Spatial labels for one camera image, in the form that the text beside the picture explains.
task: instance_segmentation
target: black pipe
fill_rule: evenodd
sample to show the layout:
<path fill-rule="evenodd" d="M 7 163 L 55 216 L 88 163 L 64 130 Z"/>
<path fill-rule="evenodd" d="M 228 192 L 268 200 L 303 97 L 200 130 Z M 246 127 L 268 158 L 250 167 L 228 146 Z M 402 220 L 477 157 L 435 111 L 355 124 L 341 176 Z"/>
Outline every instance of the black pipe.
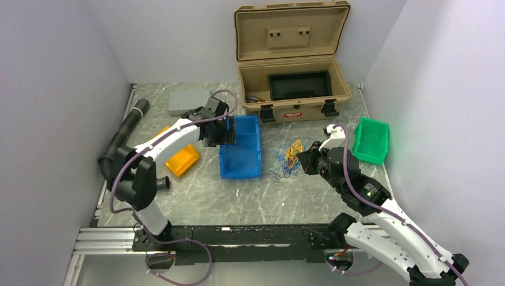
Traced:
<path fill-rule="evenodd" d="M 102 154 L 102 156 L 100 156 L 100 158 L 98 158 L 100 171 L 106 180 L 109 179 L 112 169 L 112 162 L 114 160 L 114 155 L 116 154 L 117 149 L 124 145 L 128 136 L 130 136 L 135 126 L 139 123 L 143 114 L 145 114 L 148 110 L 149 101 L 146 99 L 137 101 L 134 109 L 128 113 L 126 118 L 123 120 L 123 123 L 121 123 L 119 126 L 119 130 L 112 137 L 105 152 Z"/>

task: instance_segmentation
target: open lid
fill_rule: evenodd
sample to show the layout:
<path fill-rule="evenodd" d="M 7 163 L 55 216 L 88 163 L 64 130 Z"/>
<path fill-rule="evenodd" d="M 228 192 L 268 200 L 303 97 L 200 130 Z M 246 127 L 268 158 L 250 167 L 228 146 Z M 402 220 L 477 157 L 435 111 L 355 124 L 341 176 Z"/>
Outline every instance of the open lid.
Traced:
<path fill-rule="evenodd" d="M 235 11 L 238 61 L 336 53 L 347 1 L 241 6 Z"/>

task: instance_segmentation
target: black tray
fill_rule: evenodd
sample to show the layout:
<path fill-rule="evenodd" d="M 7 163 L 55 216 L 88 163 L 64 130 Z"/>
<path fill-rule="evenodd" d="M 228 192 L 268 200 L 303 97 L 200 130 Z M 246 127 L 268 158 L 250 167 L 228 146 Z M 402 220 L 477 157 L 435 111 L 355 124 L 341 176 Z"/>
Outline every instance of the black tray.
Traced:
<path fill-rule="evenodd" d="M 327 70 L 269 74 L 268 80 L 271 100 L 328 97 L 331 95 L 330 75 Z"/>

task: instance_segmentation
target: white wall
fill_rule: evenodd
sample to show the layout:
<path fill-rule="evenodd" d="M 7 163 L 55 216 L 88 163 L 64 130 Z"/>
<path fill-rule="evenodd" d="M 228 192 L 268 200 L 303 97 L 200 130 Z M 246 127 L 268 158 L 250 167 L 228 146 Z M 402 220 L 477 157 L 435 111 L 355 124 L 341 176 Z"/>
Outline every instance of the white wall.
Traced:
<path fill-rule="evenodd" d="M 505 4 L 407 1 L 364 85 L 391 125 L 400 204 L 470 259 L 470 285 L 505 281 Z"/>
<path fill-rule="evenodd" d="M 87 0 L 126 77 L 135 83 L 237 81 L 233 12 L 265 2 L 286 1 Z M 336 54 L 346 80 L 365 80 L 405 2 L 350 0 Z"/>
<path fill-rule="evenodd" d="M 61 285 L 129 85 L 82 0 L 0 2 L 0 285 Z"/>

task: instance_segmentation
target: tan toolbox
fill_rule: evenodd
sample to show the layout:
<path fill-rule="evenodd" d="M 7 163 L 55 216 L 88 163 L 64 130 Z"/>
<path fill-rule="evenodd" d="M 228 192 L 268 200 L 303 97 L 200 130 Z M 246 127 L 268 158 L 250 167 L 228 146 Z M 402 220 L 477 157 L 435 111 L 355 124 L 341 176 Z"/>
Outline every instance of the tan toolbox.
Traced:
<path fill-rule="evenodd" d="M 333 54 L 350 9 L 347 1 L 338 1 L 241 6 L 235 11 L 240 97 L 247 114 L 259 114 L 262 124 L 338 115 L 351 89 Z M 327 88 L 311 89 L 321 83 Z M 258 101 L 247 102 L 246 97 Z"/>

